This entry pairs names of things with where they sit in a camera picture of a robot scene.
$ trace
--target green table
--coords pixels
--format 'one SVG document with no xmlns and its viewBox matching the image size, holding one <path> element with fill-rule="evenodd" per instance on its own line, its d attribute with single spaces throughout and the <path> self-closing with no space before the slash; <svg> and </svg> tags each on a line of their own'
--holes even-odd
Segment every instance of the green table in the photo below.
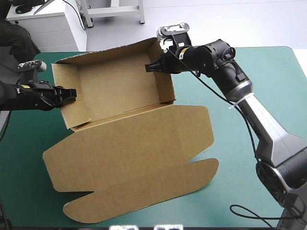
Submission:
<svg viewBox="0 0 307 230">
<path fill-rule="evenodd" d="M 40 73 L 53 83 L 50 63 L 76 53 L 44 53 L 48 64 Z M 288 47 L 238 48 L 237 62 L 254 82 L 254 92 L 291 133 L 307 139 L 307 80 Z M 217 89 L 211 79 L 203 77 Z M 241 204 L 263 216 L 280 216 L 282 209 L 262 186 L 246 126 L 235 109 L 199 84 L 189 73 L 173 76 L 176 104 L 205 105 L 210 110 L 214 144 L 193 160 L 215 157 L 217 175 L 205 188 L 151 207 L 98 223 L 81 224 L 62 208 L 84 193 L 58 193 L 51 184 L 42 153 L 72 132 L 59 109 L 50 112 L 14 111 L 0 143 L 0 198 L 14 226 L 85 227 L 113 224 L 154 226 L 182 223 L 191 227 L 261 227 L 264 223 L 234 216 L 231 204 Z"/>
</svg>

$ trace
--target corrugated cardboard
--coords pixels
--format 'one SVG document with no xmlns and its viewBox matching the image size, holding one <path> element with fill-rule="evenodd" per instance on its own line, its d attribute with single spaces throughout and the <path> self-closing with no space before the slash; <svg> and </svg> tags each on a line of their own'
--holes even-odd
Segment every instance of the corrugated cardboard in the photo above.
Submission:
<svg viewBox="0 0 307 230">
<path fill-rule="evenodd" d="M 77 101 L 61 109 L 75 132 L 43 158 L 57 191 L 93 191 L 64 206 L 70 218 L 100 222 L 214 177 L 216 159 L 188 163 L 213 143 L 207 108 L 172 105 L 171 76 L 145 71 L 161 53 L 151 38 L 53 64 L 55 83 L 77 89 Z"/>
</svg>

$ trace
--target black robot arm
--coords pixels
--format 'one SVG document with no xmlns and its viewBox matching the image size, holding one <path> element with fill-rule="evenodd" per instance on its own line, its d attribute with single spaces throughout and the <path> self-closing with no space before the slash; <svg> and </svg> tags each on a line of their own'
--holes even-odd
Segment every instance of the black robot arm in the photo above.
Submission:
<svg viewBox="0 0 307 230">
<path fill-rule="evenodd" d="M 16 84 L 0 81 L 0 111 L 32 110 L 49 111 L 74 102 L 75 89 L 53 86 L 48 81 L 38 80 L 38 72 L 46 65 L 41 60 L 29 61 L 18 66 L 22 77 Z"/>
<path fill-rule="evenodd" d="M 146 71 L 178 74 L 195 71 L 212 78 L 226 100 L 235 103 L 259 138 L 255 152 L 257 175 L 275 200 L 284 207 L 278 230 L 304 230 L 307 223 L 307 143 L 289 134 L 253 93 L 253 84 L 234 60 L 236 51 L 217 40 L 192 46 L 189 26 L 180 23 L 160 27 L 158 38 L 172 46 L 146 65 Z"/>
</svg>

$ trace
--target white floor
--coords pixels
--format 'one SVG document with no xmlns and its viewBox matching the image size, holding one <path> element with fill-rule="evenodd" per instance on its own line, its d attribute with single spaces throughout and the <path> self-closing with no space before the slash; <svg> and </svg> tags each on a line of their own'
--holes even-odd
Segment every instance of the white floor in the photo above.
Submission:
<svg viewBox="0 0 307 230">
<path fill-rule="evenodd" d="M 155 36 L 160 25 L 187 22 L 193 45 L 221 38 L 233 47 L 289 46 L 307 75 L 307 0 L 144 0 L 144 11 L 145 24 L 137 15 L 95 18 L 94 28 L 87 29 L 87 50 L 130 44 Z"/>
</svg>

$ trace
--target dark clothing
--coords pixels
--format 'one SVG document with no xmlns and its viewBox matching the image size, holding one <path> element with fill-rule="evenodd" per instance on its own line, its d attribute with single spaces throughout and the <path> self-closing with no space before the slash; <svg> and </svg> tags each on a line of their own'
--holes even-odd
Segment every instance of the dark clothing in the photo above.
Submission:
<svg viewBox="0 0 307 230">
<path fill-rule="evenodd" d="M 33 60 L 40 53 L 28 31 L 4 19 L 0 19 L 0 46 L 12 46 L 10 54 L 19 63 Z"/>
<path fill-rule="evenodd" d="M 10 0 L 0 0 L 0 19 L 5 19 L 11 7 Z"/>
</svg>

